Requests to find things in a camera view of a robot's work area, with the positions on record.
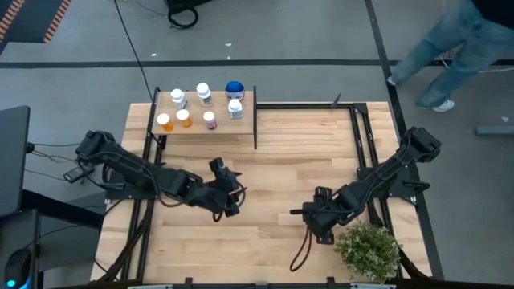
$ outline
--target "gray floor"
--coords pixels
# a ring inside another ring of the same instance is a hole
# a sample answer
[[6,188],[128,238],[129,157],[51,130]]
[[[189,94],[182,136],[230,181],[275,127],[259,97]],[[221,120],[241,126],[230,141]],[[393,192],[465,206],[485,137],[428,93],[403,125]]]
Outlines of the gray floor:
[[[162,0],[140,2],[165,11]],[[361,0],[214,0],[198,8],[200,22],[187,31],[170,30],[164,17],[135,0],[119,3],[141,60],[378,59]],[[456,3],[373,1],[389,58],[405,56]],[[133,60],[112,0],[74,0],[50,44],[9,43],[0,55],[0,62]],[[514,284],[509,246],[514,243],[514,183],[509,178],[514,140],[478,138],[473,132],[477,125],[514,121],[514,71],[479,75],[455,94],[453,112],[419,111],[415,97],[440,69],[427,68],[398,94],[407,125],[423,126],[443,143],[441,155],[420,165],[420,173],[432,184],[426,199],[444,274],[449,280]],[[348,101],[388,100],[380,67],[159,67],[145,72],[150,87],[162,89],[194,89],[202,81],[221,89],[228,80],[240,79],[257,85],[262,101],[332,100],[338,93]],[[3,69],[0,88],[0,108],[31,106],[30,140],[42,143],[75,143],[89,129],[110,131],[120,139],[129,104],[149,100],[138,68]],[[72,148],[42,150],[73,155]],[[71,167],[27,159],[28,169],[56,176]],[[29,173],[25,186],[64,201],[98,193],[89,184],[67,185]],[[45,287],[88,281],[97,234],[77,237],[81,234],[65,230],[52,237],[82,242],[90,257],[49,271]]]

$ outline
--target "blue bottle cap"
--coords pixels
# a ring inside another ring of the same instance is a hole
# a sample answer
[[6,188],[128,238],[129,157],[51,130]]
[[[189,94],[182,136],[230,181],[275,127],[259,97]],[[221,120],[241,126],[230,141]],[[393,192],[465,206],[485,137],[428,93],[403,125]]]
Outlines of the blue bottle cap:
[[226,92],[243,92],[244,86],[239,81],[230,81],[226,87]]

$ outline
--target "white bottle cap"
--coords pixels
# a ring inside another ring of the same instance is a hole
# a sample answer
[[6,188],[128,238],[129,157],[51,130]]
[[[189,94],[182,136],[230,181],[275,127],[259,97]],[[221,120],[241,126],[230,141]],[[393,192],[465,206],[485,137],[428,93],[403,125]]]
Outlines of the white bottle cap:
[[214,120],[214,112],[206,112],[203,114],[203,120],[206,122],[212,122]]
[[161,113],[159,116],[157,116],[157,123],[160,125],[169,123],[169,116],[165,113]]
[[207,92],[210,92],[209,85],[207,85],[207,83],[200,83],[196,86],[196,92],[202,95],[206,94]]
[[181,109],[177,112],[178,120],[187,120],[190,117],[190,112],[185,109]]
[[184,96],[184,92],[182,92],[182,90],[176,88],[176,89],[173,89],[170,93],[171,97],[173,98],[173,100],[178,100],[180,101],[181,98]]
[[231,110],[239,110],[241,109],[241,101],[239,100],[231,100],[228,103],[228,108]]

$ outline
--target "black floor stripe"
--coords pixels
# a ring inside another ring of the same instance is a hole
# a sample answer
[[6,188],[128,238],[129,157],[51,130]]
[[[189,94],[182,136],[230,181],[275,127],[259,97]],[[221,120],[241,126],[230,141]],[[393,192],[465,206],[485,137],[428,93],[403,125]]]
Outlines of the black floor stripe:
[[[5,47],[0,43],[0,54]],[[388,60],[394,66],[399,60]],[[244,59],[244,60],[169,60],[142,61],[143,67],[241,67],[241,66],[365,66],[381,67],[378,59]],[[429,66],[439,67],[440,60],[430,62]],[[501,59],[494,65],[514,66],[514,59]],[[99,62],[2,62],[0,68],[36,69],[36,68],[130,68],[139,67],[137,61],[99,61]]]
[[[384,73],[384,82],[386,78],[391,75],[390,69],[390,61],[387,59],[386,48],[384,47],[384,43],[382,40],[382,36],[380,33],[380,27],[378,26],[377,16],[375,14],[375,9],[373,8],[373,3],[371,0],[365,0],[366,9],[368,11],[369,22],[371,23],[371,28],[373,31],[373,37],[375,38],[375,43],[377,45],[378,56],[380,57],[382,72]],[[406,132],[406,123],[403,118],[402,108],[400,107],[400,102],[398,100],[398,93],[395,87],[387,85],[387,90],[390,96],[391,106],[393,108],[394,119],[396,120],[396,125],[398,127],[398,132],[400,135],[404,135]],[[416,165],[411,165],[409,167],[409,173],[413,178],[413,181],[419,180],[419,173]],[[428,215],[428,209],[426,207],[425,197],[423,193],[420,193],[417,196],[418,205],[417,211],[419,216],[419,221],[422,227],[423,240],[425,242],[426,252],[430,261],[430,268],[432,270],[432,275],[437,279],[444,279],[443,269],[441,267],[441,261],[439,259],[439,254],[437,251],[437,247],[435,245],[434,233],[432,230],[432,225],[430,224],[430,218]]]

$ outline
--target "person's leg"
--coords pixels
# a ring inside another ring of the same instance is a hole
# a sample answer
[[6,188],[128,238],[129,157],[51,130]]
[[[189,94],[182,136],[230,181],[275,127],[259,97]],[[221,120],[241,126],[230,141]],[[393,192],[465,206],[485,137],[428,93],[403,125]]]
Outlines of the person's leg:
[[424,39],[396,65],[388,81],[393,85],[406,82],[411,76],[423,69],[438,55],[457,47],[463,42],[467,23],[467,5],[462,1],[458,9],[446,12]]
[[487,69],[502,53],[512,48],[514,30],[482,18],[475,22],[466,42],[447,68],[418,99],[421,108],[445,104],[451,94],[479,71]]

